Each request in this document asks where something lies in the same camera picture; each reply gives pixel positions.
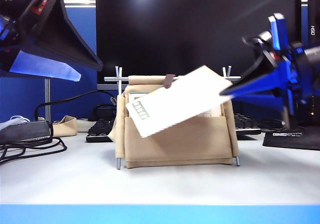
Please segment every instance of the black monitor screen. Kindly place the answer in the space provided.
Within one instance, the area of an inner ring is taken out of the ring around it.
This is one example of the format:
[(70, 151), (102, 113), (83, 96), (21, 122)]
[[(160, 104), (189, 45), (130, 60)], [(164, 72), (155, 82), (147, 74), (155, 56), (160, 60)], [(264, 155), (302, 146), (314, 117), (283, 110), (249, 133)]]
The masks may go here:
[(254, 61), (241, 37), (269, 30), (268, 17), (285, 15), (290, 41), (300, 40), (300, 0), (96, 0), (98, 73), (183, 75), (202, 65), (241, 75)]

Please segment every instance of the brown clip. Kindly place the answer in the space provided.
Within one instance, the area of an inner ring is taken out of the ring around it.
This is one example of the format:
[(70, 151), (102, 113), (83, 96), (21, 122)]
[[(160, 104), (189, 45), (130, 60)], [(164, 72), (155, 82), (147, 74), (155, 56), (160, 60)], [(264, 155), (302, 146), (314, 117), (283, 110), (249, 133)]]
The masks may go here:
[(165, 79), (164, 79), (164, 81), (163, 81), (163, 85), (164, 85), (165, 88), (170, 88), (170, 87), (171, 87), (172, 82), (174, 81), (173, 78), (174, 78), (175, 76), (176, 76), (175, 74), (167, 74), (167, 75), (165, 76)]

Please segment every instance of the red component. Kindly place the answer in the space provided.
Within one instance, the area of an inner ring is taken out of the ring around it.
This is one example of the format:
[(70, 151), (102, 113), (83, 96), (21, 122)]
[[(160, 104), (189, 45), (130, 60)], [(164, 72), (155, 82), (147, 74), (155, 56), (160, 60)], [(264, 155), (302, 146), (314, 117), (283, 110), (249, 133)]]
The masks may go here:
[(40, 5), (38, 5), (38, 6), (32, 6), (31, 8), (30, 8), (30, 10), (33, 12), (33, 13), (35, 13), (35, 14), (37, 14), (37, 15), (40, 15), (40, 14), (42, 14), (42, 11), (43, 11), (43, 9), (45, 8), (45, 5), (47, 4), (47, 2), (48, 2), (48, 0), (42, 0), (42, 2), (41, 2), (41, 4)]
[(274, 52), (270, 52), (269, 54), (276, 61), (281, 59), (281, 57), (279, 55), (277, 55), (276, 53), (274, 53)]

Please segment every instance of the power adapter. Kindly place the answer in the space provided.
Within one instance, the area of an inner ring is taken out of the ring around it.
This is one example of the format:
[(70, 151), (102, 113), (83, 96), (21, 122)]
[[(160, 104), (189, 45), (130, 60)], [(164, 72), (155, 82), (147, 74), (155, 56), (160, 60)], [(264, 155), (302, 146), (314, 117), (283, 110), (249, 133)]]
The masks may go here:
[(21, 141), (36, 141), (51, 136), (46, 120), (8, 126), (0, 131), (0, 144)]

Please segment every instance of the black mouse pad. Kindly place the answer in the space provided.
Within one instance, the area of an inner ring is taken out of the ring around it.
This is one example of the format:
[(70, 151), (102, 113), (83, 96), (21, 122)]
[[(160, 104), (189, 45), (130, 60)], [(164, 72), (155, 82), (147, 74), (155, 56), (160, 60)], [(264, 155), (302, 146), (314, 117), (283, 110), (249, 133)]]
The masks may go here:
[(320, 151), (320, 126), (308, 126), (298, 130), (267, 132), (263, 146)]

